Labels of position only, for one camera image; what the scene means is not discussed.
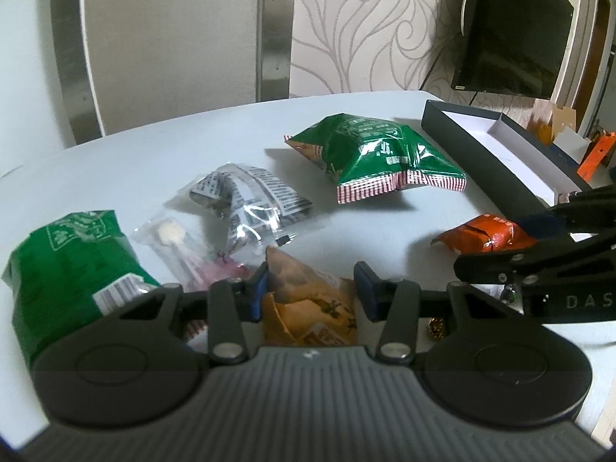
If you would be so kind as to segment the clear packet pink candy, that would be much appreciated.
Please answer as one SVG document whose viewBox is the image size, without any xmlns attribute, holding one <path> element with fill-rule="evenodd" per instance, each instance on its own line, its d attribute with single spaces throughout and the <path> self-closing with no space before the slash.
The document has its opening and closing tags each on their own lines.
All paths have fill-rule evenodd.
<svg viewBox="0 0 616 462">
<path fill-rule="evenodd" d="M 136 228 L 132 238 L 148 246 L 190 292 L 206 291 L 214 283 L 229 278 L 247 280 L 251 275 L 245 264 L 192 234 L 171 216 L 154 216 Z"/>
</svg>

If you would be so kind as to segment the brown yellow snack packet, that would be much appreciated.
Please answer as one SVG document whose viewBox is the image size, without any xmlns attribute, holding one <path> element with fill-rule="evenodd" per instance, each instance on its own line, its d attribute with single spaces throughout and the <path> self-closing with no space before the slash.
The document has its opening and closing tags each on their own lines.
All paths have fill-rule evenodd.
<svg viewBox="0 0 616 462">
<path fill-rule="evenodd" d="M 266 249 L 261 300 L 264 343 L 333 347 L 357 344 L 355 283 L 313 269 L 281 249 Z"/>
</svg>

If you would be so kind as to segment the black white clear packet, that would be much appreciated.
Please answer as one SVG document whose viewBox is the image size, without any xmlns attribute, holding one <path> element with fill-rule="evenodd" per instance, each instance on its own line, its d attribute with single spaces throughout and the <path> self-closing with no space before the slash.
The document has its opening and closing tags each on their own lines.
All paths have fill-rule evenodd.
<svg viewBox="0 0 616 462">
<path fill-rule="evenodd" d="M 324 211 L 277 175 L 247 164 L 222 165 L 179 194 L 223 221 L 228 253 L 281 247 L 330 223 Z"/>
</svg>

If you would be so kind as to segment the orange snack packet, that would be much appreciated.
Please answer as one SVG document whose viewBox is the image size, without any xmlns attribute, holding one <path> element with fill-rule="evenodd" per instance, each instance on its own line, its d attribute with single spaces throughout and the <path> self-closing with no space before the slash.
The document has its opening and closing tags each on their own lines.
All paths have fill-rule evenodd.
<svg viewBox="0 0 616 462">
<path fill-rule="evenodd" d="M 525 249 L 537 243 L 518 224 L 494 214 L 479 215 L 431 240 L 457 254 L 498 253 Z"/>
</svg>

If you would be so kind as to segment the green snack bag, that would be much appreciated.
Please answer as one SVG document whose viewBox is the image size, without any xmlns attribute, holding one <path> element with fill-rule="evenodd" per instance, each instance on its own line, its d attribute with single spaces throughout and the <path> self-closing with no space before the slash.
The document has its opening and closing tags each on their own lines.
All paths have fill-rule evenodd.
<svg viewBox="0 0 616 462">
<path fill-rule="evenodd" d="M 324 170 L 340 204 L 415 187 L 466 190 L 467 177 L 406 124 L 337 114 L 285 143 Z"/>
<path fill-rule="evenodd" d="M 36 229 L 9 255 L 2 280 L 27 368 L 61 338 L 159 287 L 112 210 L 70 213 Z"/>
</svg>

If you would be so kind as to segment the orange blue cardboard box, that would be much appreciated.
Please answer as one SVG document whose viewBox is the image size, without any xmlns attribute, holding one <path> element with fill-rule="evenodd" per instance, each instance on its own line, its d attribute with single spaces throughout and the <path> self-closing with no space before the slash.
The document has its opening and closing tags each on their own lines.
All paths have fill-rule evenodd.
<svg viewBox="0 0 616 462">
<path fill-rule="evenodd" d="M 575 109 L 536 99 L 527 129 L 545 146 L 572 166 L 588 184 L 603 162 L 610 162 L 615 153 L 614 132 L 598 128 L 590 137 L 576 129 Z"/>
</svg>

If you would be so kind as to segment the black shallow box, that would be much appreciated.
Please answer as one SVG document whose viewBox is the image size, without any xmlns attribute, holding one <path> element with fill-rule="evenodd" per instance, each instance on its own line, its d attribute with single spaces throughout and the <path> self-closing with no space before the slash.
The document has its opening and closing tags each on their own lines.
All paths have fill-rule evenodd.
<svg viewBox="0 0 616 462">
<path fill-rule="evenodd" d="M 506 115 L 428 100 L 422 128 L 509 219 L 541 213 L 590 186 L 563 156 Z"/>
</svg>

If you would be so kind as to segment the black wall television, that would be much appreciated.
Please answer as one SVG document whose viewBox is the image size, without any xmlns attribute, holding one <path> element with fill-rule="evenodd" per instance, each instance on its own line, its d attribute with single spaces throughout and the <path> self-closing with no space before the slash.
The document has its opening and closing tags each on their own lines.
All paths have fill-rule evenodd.
<svg viewBox="0 0 616 462">
<path fill-rule="evenodd" d="M 452 88 L 550 98 L 572 17 L 569 0 L 466 0 Z"/>
</svg>

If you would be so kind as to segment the grey wall panel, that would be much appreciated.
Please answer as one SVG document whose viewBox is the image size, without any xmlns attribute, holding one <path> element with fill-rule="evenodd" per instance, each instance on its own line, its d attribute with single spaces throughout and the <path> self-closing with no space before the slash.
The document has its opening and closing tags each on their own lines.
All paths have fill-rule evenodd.
<svg viewBox="0 0 616 462">
<path fill-rule="evenodd" d="M 77 143 L 289 95 L 295 0 L 50 0 Z"/>
</svg>

